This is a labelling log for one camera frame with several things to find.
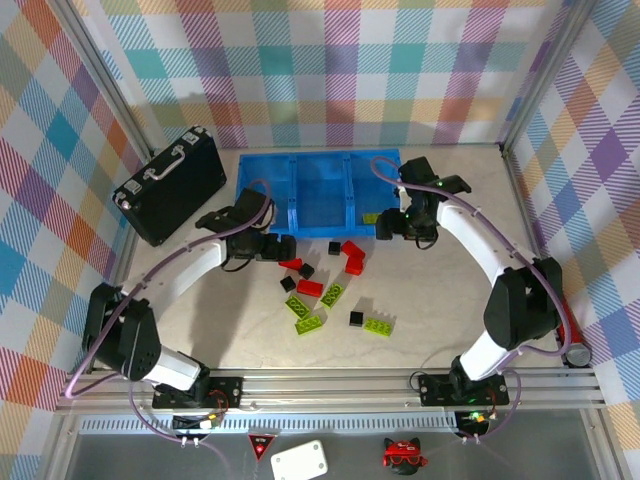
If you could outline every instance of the lime green lego brick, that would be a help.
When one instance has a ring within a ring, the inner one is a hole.
[[[364,213],[362,215],[362,223],[365,225],[375,225],[379,216],[379,213]]]
[[[311,309],[302,303],[302,300],[295,295],[291,295],[284,304],[289,307],[289,310],[291,310],[296,317],[298,317],[298,320],[306,318],[307,315],[311,313]]]
[[[319,316],[315,315],[303,320],[298,320],[298,323],[296,323],[296,331],[298,332],[298,335],[304,335],[305,333],[317,330],[321,326],[322,320],[320,320]]]
[[[383,322],[382,320],[376,320],[375,318],[367,318],[367,322],[364,324],[364,329],[384,337],[391,336],[391,324]]]
[[[344,292],[344,287],[339,283],[334,283],[327,289],[327,292],[320,299],[320,303],[327,308],[331,308],[336,304],[342,292]]]

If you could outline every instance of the red lego brick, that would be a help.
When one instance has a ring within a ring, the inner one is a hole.
[[[311,282],[304,278],[298,280],[298,293],[320,298],[322,296],[322,290],[324,290],[324,286],[321,283]]]
[[[347,254],[349,258],[356,258],[358,260],[364,260],[365,253],[358,248],[358,246],[351,240],[347,240],[342,244],[342,251]]]
[[[278,265],[284,268],[290,268],[291,270],[300,270],[302,267],[302,259],[294,258],[293,260],[289,260],[288,262],[278,262]]]
[[[347,266],[344,267],[344,271],[351,275],[360,275],[364,270],[364,262],[360,258],[349,257],[347,260]]]

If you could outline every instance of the warning sign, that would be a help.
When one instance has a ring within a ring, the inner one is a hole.
[[[267,451],[275,435],[251,435],[249,434],[249,441],[253,447],[253,453],[256,454],[256,460],[260,461],[264,452]]]

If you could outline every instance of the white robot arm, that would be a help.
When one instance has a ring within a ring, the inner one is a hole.
[[[258,222],[251,223],[264,211],[265,201],[265,195],[245,189],[234,206],[200,218],[190,236],[150,271],[153,273],[142,273],[121,286],[103,283],[96,287],[89,302],[84,348],[88,350],[102,335],[107,319],[127,298],[126,308],[98,347],[96,358],[132,381],[183,392],[183,400],[193,405],[202,402],[209,392],[209,369],[163,345],[156,319],[202,275],[224,268],[231,258],[248,262],[295,257],[295,238],[269,233],[275,215],[273,202]],[[232,230],[236,233],[223,240],[212,238]]]
[[[438,206],[438,224],[453,234],[484,271],[491,286],[505,270],[517,270],[522,264],[507,253],[498,240],[482,228],[471,214],[452,204]],[[530,262],[535,255],[517,243],[511,242]],[[496,344],[486,330],[473,346],[460,357],[465,373],[472,381],[479,381],[496,373],[496,368],[508,357],[510,351]]]
[[[399,183],[407,186],[398,190],[400,208],[385,210],[378,217],[376,237],[389,240],[393,234],[400,234],[425,250],[437,241],[438,228],[444,228],[478,262],[492,286],[484,311],[486,330],[452,363],[450,383],[457,396],[464,397],[482,388],[484,380],[501,373],[499,370],[513,358],[514,352],[517,354],[521,345],[541,338],[560,325],[552,299],[522,261],[529,262],[558,296],[562,295],[562,271],[553,258],[537,259],[515,242],[508,242],[515,248],[508,252],[494,234],[473,218],[475,213],[435,193],[444,191],[449,197],[470,193],[471,187],[459,176],[438,177],[425,157],[408,161],[398,173]],[[410,185],[431,187],[434,192],[410,189]],[[420,242],[429,243],[423,248]],[[521,258],[514,258],[516,251]]]

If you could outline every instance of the plaid wall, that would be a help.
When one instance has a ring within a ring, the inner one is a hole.
[[[640,478],[640,0],[601,0],[515,149]]]
[[[571,3],[75,1],[152,142],[228,148],[495,143]]]
[[[0,5],[0,479],[29,479],[138,157],[44,0]]]

